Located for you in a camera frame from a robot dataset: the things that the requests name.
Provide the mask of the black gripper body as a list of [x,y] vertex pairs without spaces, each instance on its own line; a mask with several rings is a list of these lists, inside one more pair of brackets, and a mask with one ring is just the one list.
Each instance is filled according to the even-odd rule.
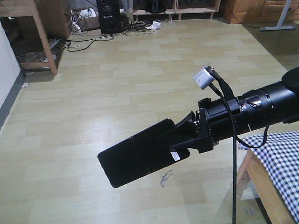
[[196,116],[200,121],[200,136],[195,146],[199,153],[213,150],[220,140],[233,137],[237,133],[240,122],[236,116],[240,114],[237,98],[230,101],[204,98],[198,102]]

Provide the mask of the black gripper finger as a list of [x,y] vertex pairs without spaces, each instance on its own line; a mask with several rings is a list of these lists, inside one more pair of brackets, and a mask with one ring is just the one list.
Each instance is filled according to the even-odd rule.
[[175,152],[182,148],[191,148],[199,150],[200,138],[182,138],[181,136],[174,136],[168,138],[168,146],[171,152]]
[[175,125],[175,134],[196,137],[196,116],[194,112],[190,112],[185,118]]

